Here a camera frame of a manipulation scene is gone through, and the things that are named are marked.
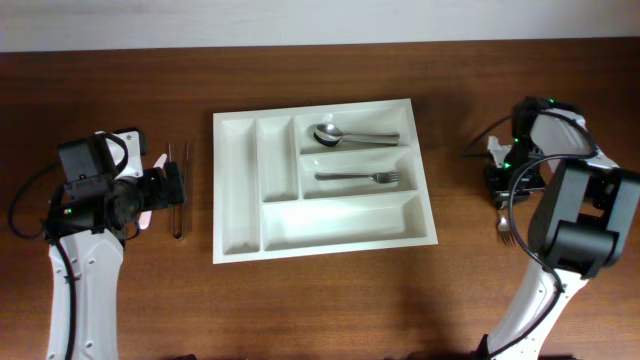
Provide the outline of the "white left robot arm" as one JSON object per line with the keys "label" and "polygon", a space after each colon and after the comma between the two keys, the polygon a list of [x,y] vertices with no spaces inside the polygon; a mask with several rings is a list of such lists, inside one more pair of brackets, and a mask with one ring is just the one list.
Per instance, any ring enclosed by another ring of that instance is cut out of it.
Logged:
{"label": "white left robot arm", "polygon": [[186,201],[178,165],[140,177],[103,174],[60,186],[45,238],[53,271],[48,359],[117,359],[117,288],[126,242],[142,230],[141,214]]}

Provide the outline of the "long metal tongs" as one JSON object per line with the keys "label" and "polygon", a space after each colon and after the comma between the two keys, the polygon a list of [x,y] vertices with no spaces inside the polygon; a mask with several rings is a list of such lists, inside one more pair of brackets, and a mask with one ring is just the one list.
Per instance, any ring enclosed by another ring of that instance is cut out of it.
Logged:
{"label": "long metal tongs", "polygon": [[177,242],[184,240],[186,232],[186,204],[189,192],[190,170],[189,150],[189,142],[186,142],[182,162],[177,165],[181,185],[180,191],[177,193],[179,198],[178,202],[171,205],[171,235]]}

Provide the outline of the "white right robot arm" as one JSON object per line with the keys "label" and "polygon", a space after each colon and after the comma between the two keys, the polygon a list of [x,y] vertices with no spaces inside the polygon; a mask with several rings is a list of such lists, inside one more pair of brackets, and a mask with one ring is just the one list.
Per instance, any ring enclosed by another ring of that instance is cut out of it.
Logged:
{"label": "white right robot arm", "polygon": [[529,258],[524,279],[475,359],[539,359],[569,301],[616,264],[639,205],[639,175],[619,167],[596,144],[582,111],[528,96],[506,116],[513,142],[490,130],[482,157],[485,186],[505,245]]}

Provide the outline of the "metal fork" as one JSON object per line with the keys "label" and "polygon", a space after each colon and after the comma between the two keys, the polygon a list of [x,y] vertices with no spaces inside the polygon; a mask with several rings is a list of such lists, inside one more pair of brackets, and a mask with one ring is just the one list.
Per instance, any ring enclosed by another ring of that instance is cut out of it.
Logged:
{"label": "metal fork", "polygon": [[376,172],[376,173],[316,173],[314,178],[318,181],[346,180],[346,179],[368,179],[377,184],[387,184],[398,182],[401,173],[397,171]]}
{"label": "metal fork", "polygon": [[516,244],[516,240],[513,236],[508,215],[504,210],[498,211],[498,221],[497,221],[497,234],[501,242],[507,247],[513,247]]}

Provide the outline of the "large metal spoon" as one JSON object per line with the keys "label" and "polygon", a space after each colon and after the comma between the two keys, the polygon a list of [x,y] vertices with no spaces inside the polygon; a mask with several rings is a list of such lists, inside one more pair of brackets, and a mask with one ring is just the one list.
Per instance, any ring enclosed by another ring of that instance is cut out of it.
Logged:
{"label": "large metal spoon", "polygon": [[357,132],[344,132],[340,130],[336,125],[331,123],[318,124],[314,129],[314,134],[318,135],[324,140],[341,141],[341,140],[384,140],[384,141],[398,141],[400,134],[394,133],[357,133]]}
{"label": "large metal spoon", "polygon": [[327,147],[337,147],[342,144],[356,144],[356,145],[375,145],[375,146],[397,146],[399,141],[396,138],[392,139],[374,139],[374,138],[323,138],[317,134],[313,134],[313,138],[321,145]]}

